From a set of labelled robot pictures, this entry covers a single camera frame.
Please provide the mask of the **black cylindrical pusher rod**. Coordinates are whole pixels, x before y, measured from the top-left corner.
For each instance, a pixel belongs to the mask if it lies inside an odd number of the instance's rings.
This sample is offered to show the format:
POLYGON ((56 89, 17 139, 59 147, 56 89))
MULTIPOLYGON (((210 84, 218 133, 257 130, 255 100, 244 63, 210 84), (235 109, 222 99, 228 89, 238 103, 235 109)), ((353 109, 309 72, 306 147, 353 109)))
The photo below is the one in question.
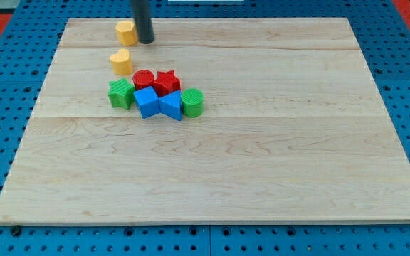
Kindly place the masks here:
POLYGON ((132 15, 137 29, 140 43, 150 44, 154 42, 152 17, 148 0, 130 0, 132 15))

